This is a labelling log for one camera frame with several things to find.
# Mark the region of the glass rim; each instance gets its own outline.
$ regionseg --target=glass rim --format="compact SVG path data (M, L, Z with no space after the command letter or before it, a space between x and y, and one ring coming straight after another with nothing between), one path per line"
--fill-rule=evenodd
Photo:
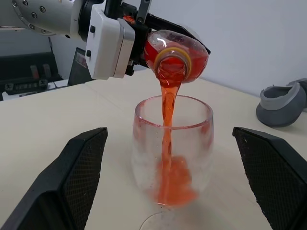
M202 122L200 122L200 123L191 125L191 126L162 126L162 125L155 124L153 122L150 122L150 121L146 120L145 118L143 118L140 115L140 107L146 101L148 101L150 99L153 99L153 98L157 98L157 97L162 97L162 96L158 95L158 96L147 98L147 99L141 101L140 103L138 103L138 105L135 107L135 116L138 117L140 121L142 121L142 122L144 122L144 123L146 123L146 124L148 124L150 126L154 126L154 127L157 127L157 128L171 129L171 130L189 129L189 128L196 128L196 127L203 126L206 123L212 121L212 119L213 119L213 110L212 110L212 108L207 103L205 103L205 102L203 102L203 101L201 101L201 100L199 100L197 98L194 98L194 97L184 96L184 95L177 95L177 97L190 98L190 99L198 101L198 102L202 103L204 106L206 106L209 109L209 115L208 115L207 119L202 121Z

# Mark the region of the bottle neck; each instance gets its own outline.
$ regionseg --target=bottle neck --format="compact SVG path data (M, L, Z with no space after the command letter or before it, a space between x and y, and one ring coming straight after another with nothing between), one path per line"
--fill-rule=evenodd
M177 71L184 75L183 81L187 79L191 71L191 59L184 49L178 47L166 48L157 55L154 62L155 74L157 75L161 71L162 64L165 64L170 59L176 59L177 63L183 64Z

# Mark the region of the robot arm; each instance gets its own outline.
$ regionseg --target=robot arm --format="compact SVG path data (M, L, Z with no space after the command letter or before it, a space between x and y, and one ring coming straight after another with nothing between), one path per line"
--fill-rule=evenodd
M123 78L133 74L134 65L147 67L143 49L152 29L198 40L184 27L149 14L151 1L141 0L137 10L122 0L0 0L0 26L82 39L93 79Z

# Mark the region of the poured juice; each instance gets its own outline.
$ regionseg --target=poured juice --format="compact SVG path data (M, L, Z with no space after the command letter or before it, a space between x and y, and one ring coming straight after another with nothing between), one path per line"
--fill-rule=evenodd
M164 126L171 127L178 90L182 83L194 81L200 76L207 65L208 52L200 42L192 38L162 30L149 35L144 57L160 81ZM180 206L198 196L191 187L186 159L172 155L171 129L164 131L157 172L160 182L155 197L157 203Z

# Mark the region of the stemless wine glass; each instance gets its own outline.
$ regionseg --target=stemless wine glass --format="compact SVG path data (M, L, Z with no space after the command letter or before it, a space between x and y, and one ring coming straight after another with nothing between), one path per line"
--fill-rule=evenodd
M176 97L174 108L172 126L165 127L161 96L144 100L135 109L133 125L131 162L137 186L151 200L166 207L182 207L195 200L209 182L212 165L212 109L198 99L181 95ZM162 140L168 130L171 166L165 173L161 163ZM174 218L165 218L161 213L153 215L141 230L184 229L182 223L174 226L170 219Z

